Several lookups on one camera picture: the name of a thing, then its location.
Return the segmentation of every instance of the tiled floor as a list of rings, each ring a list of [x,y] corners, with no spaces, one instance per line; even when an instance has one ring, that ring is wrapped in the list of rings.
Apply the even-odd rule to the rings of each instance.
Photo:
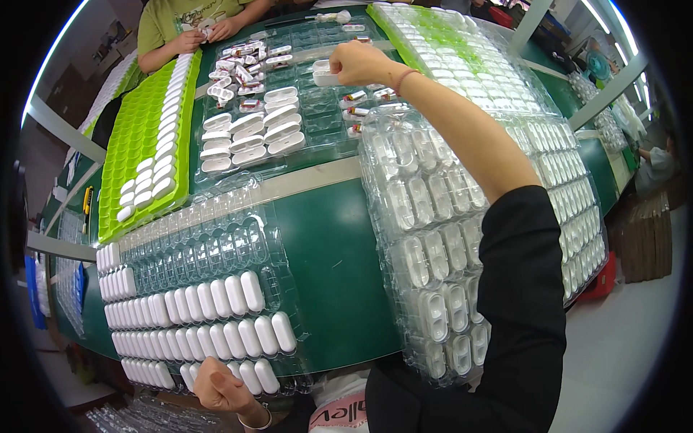
[[[672,274],[618,285],[567,314],[563,387],[550,432],[610,432],[626,414],[669,332],[683,270],[687,206],[672,211]]]

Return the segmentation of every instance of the bracelet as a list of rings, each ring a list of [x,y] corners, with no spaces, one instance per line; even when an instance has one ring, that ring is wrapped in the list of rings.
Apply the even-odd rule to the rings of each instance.
[[[412,72],[421,73],[421,72],[420,72],[419,70],[417,70],[417,69],[409,69],[408,71],[404,71],[404,72],[402,73],[402,75],[399,76],[399,79],[397,80],[397,83],[392,87],[392,90],[394,90],[394,93],[395,93],[397,96],[401,96],[401,95],[399,94],[399,88],[402,86],[402,80],[404,80],[405,77],[408,76],[409,74],[411,74]]]
[[[270,428],[270,426],[272,425],[272,412],[270,412],[270,410],[267,408],[266,404],[267,404],[267,403],[263,403],[262,407],[264,407],[265,410],[267,411],[267,413],[270,415],[270,420],[267,422],[267,424],[265,424],[264,427],[250,427],[249,425],[246,425],[246,424],[240,419],[240,417],[238,417],[238,422],[239,422],[243,427],[249,428],[250,430],[266,430],[266,429]]]

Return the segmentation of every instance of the black shirt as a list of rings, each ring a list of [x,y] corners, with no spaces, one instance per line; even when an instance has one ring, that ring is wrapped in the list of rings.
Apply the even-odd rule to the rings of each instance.
[[[481,384],[474,393],[434,389],[400,353],[381,358],[366,383],[371,433],[549,430],[561,392],[565,314],[561,230],[546,190],[506,193],[482,230],[477,309],[492,329]],[[270,431],[305,432],[313,411],[310,396],[297,396]]]

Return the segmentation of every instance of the green workbench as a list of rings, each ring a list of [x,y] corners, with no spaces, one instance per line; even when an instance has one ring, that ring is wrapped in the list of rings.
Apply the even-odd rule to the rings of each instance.
[[[345,8],[334,8],[334,11],[342,9]],[[346,9],[354,16],[365,15],[364,6],[350,6]],[[308,13],[301,12],[276,20],[303,17]],[[247,37],[260,30],[264,30],[264,23],[244,28],[236,37]],[[207,72],[215,61],[216,47],[216,44],[202,46],[198,87],[208,81]],[[560,71],[532,42],[523,51],[523,57],[525,56],[532,62]],[[568,82],[541,72],[537,75],[564,116],[572,115],[582,106]],[[197,170],[198,149],[192,134],[202,122],[202,101],[203,98],[195,101],[191,126],[192,195],[199,192],[193,178]],[[611,167],[597,139],[584,140],[581,144],[580,155],[593,174],[602,209],[606,211],[617,198]],[[321,162],[325,161],[314,160],[311,165]],[[73,184],[78,182],[92,164],[86,158],[80,160]],[[303,166],[296,165],[287,171],[300,168]],[[67,168],[60,175],[58,184],[65,186],[66,177]],[[93,186],[95,194],[98,193],[100,177],[99,168],[81,186],[67,207],[79,211],[84,190]],[[51,196],[44,207],[46,221],[51,220],[59,207],[60,203]],[[92,224],[97,227],[98,206],[93,208]],[[402,342],[390,312],[389,299],[383,290],[376,239],[360,180],[351,179],[279,198],[274,201],[274,208],[286,256],[299,291],[302,317],[310,331],[310,336],[303,343],[302,353],[310,360],[311,369],[334,369],[400,350]],[[57,229],[56,223],[48,235],[56,237]],[[96,239],[97,234],[92,232],[90,244],[95,245]],[[51,274],[54,274],[55,268],[51,269]],[[53,299],[60,332],[90,350],[118,359],[103,312],[96,266],[87,267],[85,274],[82,314],[85,338],[77,337],[64,312]]]

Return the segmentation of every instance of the red string bracelet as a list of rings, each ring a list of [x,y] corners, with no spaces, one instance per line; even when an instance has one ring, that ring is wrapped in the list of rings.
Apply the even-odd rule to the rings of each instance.
[[[392,87],[392,90],[394,90],[394,93],[395,93],[397,96],[401,96],[401,95],[399,94],[399,88],[400,88],[400,86],[402,85],[402,80],[404,80],[404,78],[405,78],[406,76],[408,76],[409,74],[411,74],[412,72],[421,73],[420,71],[418,71],[418,70],[416,70],[416,69],[409,69],[408,71],[404,71],[404,72],[402,73],[402,75],[399,76],[399,79],[397,80],[397,84],[395,84],[394,87]]]

